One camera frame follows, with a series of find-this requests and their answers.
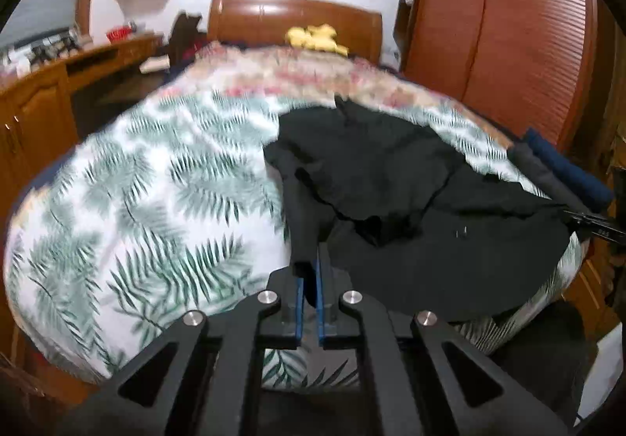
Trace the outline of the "black coat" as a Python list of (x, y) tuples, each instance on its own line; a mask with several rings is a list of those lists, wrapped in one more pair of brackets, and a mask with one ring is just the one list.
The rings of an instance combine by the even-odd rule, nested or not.
[(355, 289), (404, 314), (513, 311), (570, 243), (557, 203), (476, 172), (427, 126), (349, 100), (281, 115), (264, 156), (281, 176), (294, 271), (313, 279), (326, 248)]

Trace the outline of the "floral blanket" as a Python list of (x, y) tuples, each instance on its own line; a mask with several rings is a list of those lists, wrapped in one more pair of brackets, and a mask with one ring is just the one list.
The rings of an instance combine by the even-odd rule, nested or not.
[(500, 146), (510, 136), (469, 111), (457, 100), (408, 82), (362, 58), (289, 46), (240, 48), (213, 41), (161, 92), (177, 95), (199, 89), (231, 97), (286, 96), (331, 102), (336, 95), (374, 108), (425, 109), (446, 106), (468, 118)]

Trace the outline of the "red basket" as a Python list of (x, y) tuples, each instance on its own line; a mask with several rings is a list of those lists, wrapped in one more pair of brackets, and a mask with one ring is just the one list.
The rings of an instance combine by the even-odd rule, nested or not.
[(106, 32), (106, 38), (110, 43), (120, 42), (131, 38), (136, 32), (136, 28), (131, 25), (123, 25), (112, 28)]

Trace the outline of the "yellow plush toy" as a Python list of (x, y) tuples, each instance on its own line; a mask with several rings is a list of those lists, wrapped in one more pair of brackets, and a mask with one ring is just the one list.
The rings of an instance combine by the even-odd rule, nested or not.
[(286, 32), (286, 43), (296, 48), (334, 53), (347, 57), (349, 49), (344, 45), (336, 43), (336, 35), (336, 30), (329, 24), (310, 25), (307, 28), (291, 27)]

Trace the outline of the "wooden desk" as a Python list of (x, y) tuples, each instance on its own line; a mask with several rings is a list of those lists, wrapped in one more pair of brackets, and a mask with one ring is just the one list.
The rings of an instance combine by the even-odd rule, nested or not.
[(162, 37), (144, 34), (59, 59), (1, 89), (1, 231), (28, 183), (160, 85), (140, 73)]

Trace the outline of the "wooden headboard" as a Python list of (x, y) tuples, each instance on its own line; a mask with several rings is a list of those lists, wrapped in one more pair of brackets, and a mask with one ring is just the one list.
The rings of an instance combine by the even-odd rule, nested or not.
[(380, 61), (382, 16), (362, 8), (322, 0), (211, 0), (208, 39), (261, 46), (282, 44), (292, 27), (328, 24), (349, 54)]

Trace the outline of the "folded navy blue garment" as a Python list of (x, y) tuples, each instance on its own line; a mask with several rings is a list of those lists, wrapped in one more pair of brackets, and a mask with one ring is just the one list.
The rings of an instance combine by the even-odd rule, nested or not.
[(570, 162), (538, 131), (527, 129), (522, 140), (531, 148), (532, 154), (568, 186), (585, 206), (596, 213), (609, 207), (614, 198), (612, 190), (591, 173)]

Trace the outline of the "leaf pattern bed quilt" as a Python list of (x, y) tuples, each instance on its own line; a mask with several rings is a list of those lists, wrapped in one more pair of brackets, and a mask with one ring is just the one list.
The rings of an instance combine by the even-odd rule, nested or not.
[[(154, 95), (92, 134), (9, 224), (4, 282), (18, 327), (51, 364), (97, 383), (187, 311), (222, 313), (262, 290), (273, 272), (292, 267), (282, 180), (264, 149), (281, 115), (337, 99), (355, 102)], [(449, 107), (359, 105), (427, 126), (476, 172), (557, 203)], [(572, 231), (554, 273), (524, 305), (444, 320), (480, 350), (495, 350), (569, 287), (583, 257)]]

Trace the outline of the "dark wooden chair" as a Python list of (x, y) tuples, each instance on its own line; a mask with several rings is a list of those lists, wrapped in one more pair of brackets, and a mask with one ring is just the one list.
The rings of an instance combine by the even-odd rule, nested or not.
[(141, 74), (166, 72), (180, 62), (193, 57), (206, 44), (207, 34), (198, 29), (203, 17), (200, 14), (184, 13), (176, 16), (169, 40), (153, 57), (139, 66)]

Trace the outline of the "folded dark grey garment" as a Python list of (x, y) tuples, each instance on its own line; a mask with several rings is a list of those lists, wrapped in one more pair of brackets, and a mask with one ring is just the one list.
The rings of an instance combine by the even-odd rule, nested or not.
[(565, 183), (562, 183), (540, 158), (534, 155), (531, 147), (526, 143), (515, 143), (509, 147), (507, 158), (555, 202), (565, 205), (573, 212), (591, 213), (591, 210), (580, 201), (580, 198)]

